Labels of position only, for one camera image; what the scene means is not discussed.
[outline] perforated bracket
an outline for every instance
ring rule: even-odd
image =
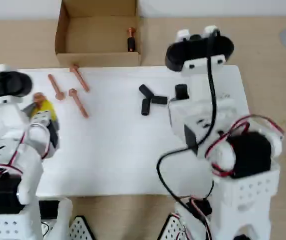
[[[77,216],[69,228],[71,240],[95,240],[84,216]]]
[[[157,240],[185,240],[184,226],[180,223],[179,219],[169,215],[162,232]]]

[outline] white 3d-printed part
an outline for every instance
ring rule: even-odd
[[[69,228],[69,237],[71,240],[94,240],[90,230],[81,217],[76,217]]]
[[[180,223],[180,221],[171,216],[167,222],[166,228],[163,231],[163,234],[159,240],[185,240],[185,232],[184,227]]]

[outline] white wall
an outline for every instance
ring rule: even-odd
[[[59,14],[60,1],[0,0],[0,19],[55,19]],[[286,15],[286,0],[139,0],[139,2],[141,15],[145,17]]]
[[[0,19],[56,19],[61,0],[0,0]]]
[[[145,17],[286,15],[286,0],[140,0]]]

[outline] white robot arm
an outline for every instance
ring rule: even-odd
[[[176,98],[168,108],[173,132],[188,147],[163,155],[157,164],[160,180],[177,201],[159,240],[269,240],[268,212],[277,192],[283,130],[267,117],[242,116],[233,99],[215,95],[212,71],[218,71],[233,50],[216,26],[206,27],[203,35],[181,30],[167,50],[166,66],[181,72],[187,83],[175,87]],[[165,183],[160,164],[190,150],[211,164],[213,188],[211,196],[186,201]],[[177,221],[181,228],[175,228]],[[244,226],[247,235],[238,235]]]
[[[0,240],[42,240],[41,212],[36,190],[42,162],[57,150],[58,129],[49,111],[28,117],[18,107],[32,89],[31,79],[0,65]],[[69,239],[72,203],[62,200],[48,240]]]

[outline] yellow object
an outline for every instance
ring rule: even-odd
[[[51,118],[52,118],[52,121],[56,121],[57,117],[56,117],[56,113],[55,113],[55,110],[54,110],[54,107],[52,105],[52,103],[48,100],[44,100],[42,102],[42,106],[41,108],[38,108],[36,107],[33,112],[32,112],[32,115],[31,115],[31,118],[36,115],[38,112],[44,112],[44,111],[50,111],[51,113]]]

